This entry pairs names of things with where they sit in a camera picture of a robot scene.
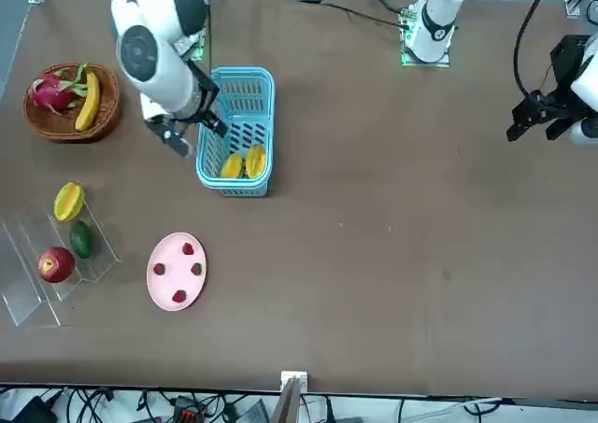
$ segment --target black device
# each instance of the black device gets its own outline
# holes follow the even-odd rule
[[[550,52],[557,88],[548,94],[530,92],[513,109],[513,125],[506,131],[508,141],[516,141],[536,124],[553,121],[546,129],[548,140],[555,140],[573,124],[595,115],[571,90],[581,68],[588,35],[565,35]]]

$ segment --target blue basket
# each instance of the blue basket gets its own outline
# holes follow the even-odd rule
[[[272,75],[256,66],[230,66],[212,71],[221,91],[212,110],[228,125],[220,138],[203,125],[199,133],[197,175],[204,185],[225,196],[264,196],[272,174],[274,152],[274,98]],[[245,159],[249,148],[262,145],[266,162],[257,178],[221,178],[229,155],[239,152]]]

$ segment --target cable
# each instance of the cable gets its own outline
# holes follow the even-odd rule
[[[97,416],[97,414],[95,413],[95,409],[97,408],[97,405],[100,403],[100,401],[102,400],[102,398],[104,398],[104,395],[100,395],[99,397],[97,397],[97,400],[95,401],[95,404],[93,405],[93,408],[92,408],[92,416],[90,416],[89,423],[92,423],[92,418],[94,418],[94,416]]]
[[[42,393],[41,395],[39,395],[39,398],[44,398],[44,395],[46,395],[48,392],[50,392],[51,390],[53,390],[53,388],[48,388],[46,389],[46,391],[44,393]]]
[[[95,419],[96,423],[102,423],[102,420],[100,419],[100,417],[93,410],[92,401],[98,395],[101,398],[102,395],[104,395],[104,394],[105,394],[104,390],[101,389],[101,388],[98,388],[98,389],[94,390],[92,392],[92,395],[90,396],[90,395],[87,394],[87,390],[83,389],[83,395],[85,395],[85,400],[83,401],[83,407],[81,408],[81,411],[78,414],[77,423],[83,421],[83,416],[85,416],[85,412],[87,411],[88,407],[92,411],[92,417]]]
[[[71,402],[73,401],[73,395],[77,390],[74,388],[71,394],[68,396],[68,402],[66,402],[66,423],[71,423]]]
[[[158,420],[156,420],[156,418],[151,413],[151,410],[149,409],[150,405],[148,404],[148,391],[145,389],[141,391],[141,395],[139,396],[139,401],[137,403],[137,411],[140,411],[144,407],[146,408],[146,412],[148,413],[149,419],[153,423],[158,423]]]
[[[405,400],[401,400],[401,404],[399,404],[399,412],[396,416],[396,423],[401,423],[401,415],[403,414],[403,406],[405,406]]]
[[[527,25],[530,23],[530,20],[532,19],[532,16],[534,15],[535,10],[537,9],[538,5],[540,4],[540,1],[542,1],[542,0],[534,0],[534,2],[532,3],[530,10],[528,11],[527,15],[525,16],[523,23],[521,24],[520,31],[517,34],[517,39],[515,40],[515,48],[513,49],[513,72],[515,75],[515,82],[517,83],[517,86],[519,87],[521,93],[523,93],[523,96],[525,96],[529,101],[531,101],[537,108],[542,108],[544,110],[554,112],[554,113],[558,114],[557,118],[564,118],[564,117],[569,116],[569,114],[565,110],[562,110],[561,108],[558,108],[558,107],[546,106],[546,105],[540,103],[527,90],[525,90],[525,87],[523,87],[523,83],[521,82],[520,61],[519,61],[521,39],[523,38],[525,29],[527,28]]]
[[[386,9],[388,9],[390,12],[394,12],[395,14],[400,14],[403,11],[402,8],[396,9],[396,8],[392,7],[391,5],[389,5],[386,2],[386,0],[378,0],[378,1],[382,4],[382,6],[384,6]]]
[[[301,396],[301,401],[303,402],[303,406],[306,408],[306,413],[307,413],[307,421],[309,421],[309,423],[311,422],[311,415],[309,414],[309,408],[307,407],[307,402],[306,402],[306,397],[304,397],[303,395]]]
[[[481,411],[479,409],[479,406],[477,404],[474,404],[474,406],[476,407],[476,411],[475,412],[470,411],[469,409],[467,409],[467,406],[464,406],[463,409],[470,416],[478,416],[479,417],[479,421],[481,421],[482,416],[486,416],[487,414],[491,414],[496,409],[498,409],[499,407],[501,407],[501,405],[497,403],[493,407],[490,407],[488,409],[484,409],[483,411]]]
[[[168,404],[170,404],[172,407],[175,407],[175,405],[177,405],[177,399],[176,398],[168,398],[164,392],[162,392],[161,390],[158,391],[158,393],[160,395],[162,395],[164,397],[165,400],[168,401]]]
[[[593,5],[593,4],[594,4],[596,1],[598,1],[598,0],[591,0],[591,1],[588,3],[588,7],[586,7],[586,20],[587,20],[589,23],[593,24],[594,26],[598,26],[598,21],[594,21],[594,20],[592,20],[592,19],[590,18],[590,7],[591,7],[591,6],[592,6],[592,5]]]
[[[459,409],[460,407],[464,407],[464,406],[473,406],[474,404],[483,404],[486,402],[499,402],[501,401],[502,398],[482,398],[480,400],[472,400],[470,402],[455,402],[454,404],[445,407],[444,409],[441,409],[439,411],[434,411],[434,412],[428,412],[426,414],[420,414],[418,416],[408,416],[407,418],[405,418],[405,420],[403,420],[403,423],[412,423],[414,421],[419,421],[419,420],[423,420],[424,418],[432,418],[434,416],[444,416],[447,414],[452,414],[455,410]]]
[[[471,412],[469,409],[467,409],[467,406],[464,406],[463,409],[470,416],[476,416],[477,417],[477,423],[482,423],[482,413],[479,410],[479,406],[477,404],[474,404],[474,407],[476,408],[475,412]]]
[[[331,5],[329,3],[320,3],[320,5],[321,6],[327,6],[327,7],[333,7],[334,9],[344,10],[348,14],[353,14],[353,15],[356,15],[358,17],[362,17],[364,19],[368,19],[368,20],[375,21],[375,22],[378,22],[378,23],[388,24],[389,26],[394,26],[395,28],[405,29],[405,30],[409,29],[409,26],[407,26],[406,24],[393,23],[392,21],[386,21],[386,20],[377,19],[376,17],[372,17],[371,15],[363,14],[362,12],[358,12],[356,10],[349,9],[347,7],[342,7],[342,6],[338,6],[338,5]]]
[[[211,418],[214,415],[216,415],[216,413],[218,412],[218,406],[221,403],[221,400],[224,400],[224,405],[226,405],[226,399],[220,395],[220,393],[218,395],[216,395],[215,397],[212,397],[212,399],[206,403],[206,411],[204,412],[204,416],[206,418]],[[216,407],[214,407],[214,410],[210,413],[208,412],[208,406],[213,403],[214,401],[216,401]]]
[[[324,395],[326,400],[326,423],[336,423],[335,412],[333,411],[333,404],[330,402],[328,395]]]
[[[241,400],[244,400],[244,399],[246,399],[248,396],[249,396],[249,394],[242,395],[241,397],[237,398],[237,399],[236,399],[236,400],[234,400],[233,402],[229,402],[229,403],[227,403],[227,404],[230,404],[230,405],[235,405],[235,404],[237,404],[238,402],[240,402]],[[222,414],[224,414],[224,409],[222,409],[222,411],[221,411],[219,414],[217,414],[217,415],[216,415],[214,418],[212,418],[211,420],[209,420],[209,422],[208,422],[208,423],[213,423],[214,421],[218,420],[218,419],[219,419],[219,418],[222,416]]]
[[[542,87],[544,87],[544,83],[546,82],[546,79],[548,79],[548,73],[550,73],[550,68],[552,68],[552,63],[550,64],[550,66],[546,70],[546,73],[544,74],[544,79],[542,79],[542,83],[540,84],[540,88],[538,89],[540,91],[542,91]]]

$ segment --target green avocado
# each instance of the green avocado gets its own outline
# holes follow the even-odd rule
[[[92,229],[82,220],[71,227],[71,247],[79,258],[86,259],[92,255]]]

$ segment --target apple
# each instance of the apple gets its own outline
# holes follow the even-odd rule
[[[52,247],[39,257],[37,270],[43,280],[60,283],[66,280],[75,268],[75,257],[64,247]]]

